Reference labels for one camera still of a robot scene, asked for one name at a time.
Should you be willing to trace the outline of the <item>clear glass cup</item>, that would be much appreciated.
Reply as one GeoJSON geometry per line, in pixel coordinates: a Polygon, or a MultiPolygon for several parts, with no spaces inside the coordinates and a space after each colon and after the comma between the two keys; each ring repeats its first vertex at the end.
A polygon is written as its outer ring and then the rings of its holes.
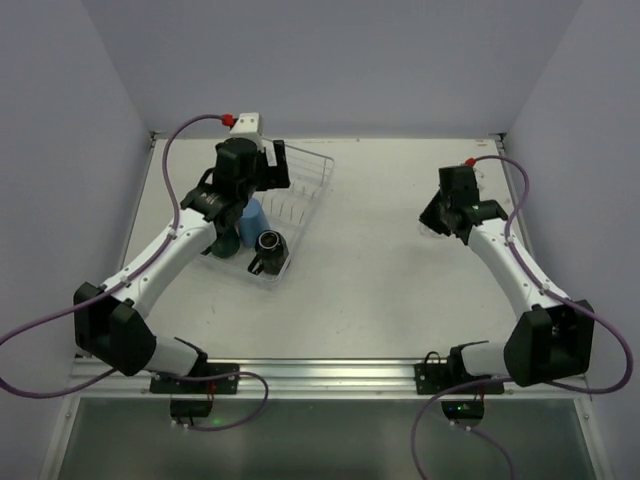
{"type": "Polygon", "coordinates": [[[442,233],[438,233],[438,232],[430,229],[429,227],[427,227],[427,226],[425,226],[423,224],[419,224],[418,225],[418,229],[419,229],[420,234],[422,236],[425,236],[425,237],[429,237],[429,238],[432,238],[432,239],[438,239],[438,240],[444,240],[444,239],[448,238],[448,235],[442,234],[442,233]]]}

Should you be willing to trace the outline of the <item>blue plastic cup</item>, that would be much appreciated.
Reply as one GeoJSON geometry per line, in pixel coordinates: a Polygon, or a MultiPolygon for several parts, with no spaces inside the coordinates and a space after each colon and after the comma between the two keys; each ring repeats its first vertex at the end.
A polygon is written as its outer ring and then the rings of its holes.
{"type": "Polygon", "coordinates": [[[261,203],[257,199],[250,199],[238,221],[242,244],[247,248],[253,248],[259,235],[269,229],[270,225],[261,203]]]}

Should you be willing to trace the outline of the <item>black mug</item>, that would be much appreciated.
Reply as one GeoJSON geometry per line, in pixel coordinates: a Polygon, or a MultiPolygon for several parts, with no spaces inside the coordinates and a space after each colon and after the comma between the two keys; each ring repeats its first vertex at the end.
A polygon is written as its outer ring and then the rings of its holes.
{"type": "Polygon", "coordinates": [[[254,250],[255,256],[247,268],[253,275],[279,275],[289,256],[285,238],[275,230],[261,232],[255,241],[254,250]]]}

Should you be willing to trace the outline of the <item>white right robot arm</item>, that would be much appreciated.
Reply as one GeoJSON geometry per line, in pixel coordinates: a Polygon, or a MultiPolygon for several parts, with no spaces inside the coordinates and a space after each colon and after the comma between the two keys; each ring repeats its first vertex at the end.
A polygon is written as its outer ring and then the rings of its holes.
{"type": "Polygon", "coordinates": [[[589,368],[594,320],[552,298],[555,284],[524,252],[518,263],[507,234],[508,215],[495,200],[482,200],[470,165],[439,170],[439,189],[419,217],[437,234],[455,236],[489,269],[515,314],[504,342],[480,341],[450,350],[452,373],[462,377],[509,377],[519,386],[560,380],[589,368]]]}

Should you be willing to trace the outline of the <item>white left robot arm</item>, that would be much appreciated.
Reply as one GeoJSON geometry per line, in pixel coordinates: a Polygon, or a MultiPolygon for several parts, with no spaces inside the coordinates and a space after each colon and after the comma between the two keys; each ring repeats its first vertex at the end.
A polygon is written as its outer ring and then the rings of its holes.
{"type": "Polygon", "coordinates": [[[246,138],[216,145],[216,162],[182,201],[171,222],[120,272],[74,293],[77,346],[126,376],[141,371],[188,377],[206,355],[183,340],[155,335],[145,320],[166,288],[197,256],[231,231],[256,192],[290,185],[286,147],[272,143],[275,160],[246,138]]]}

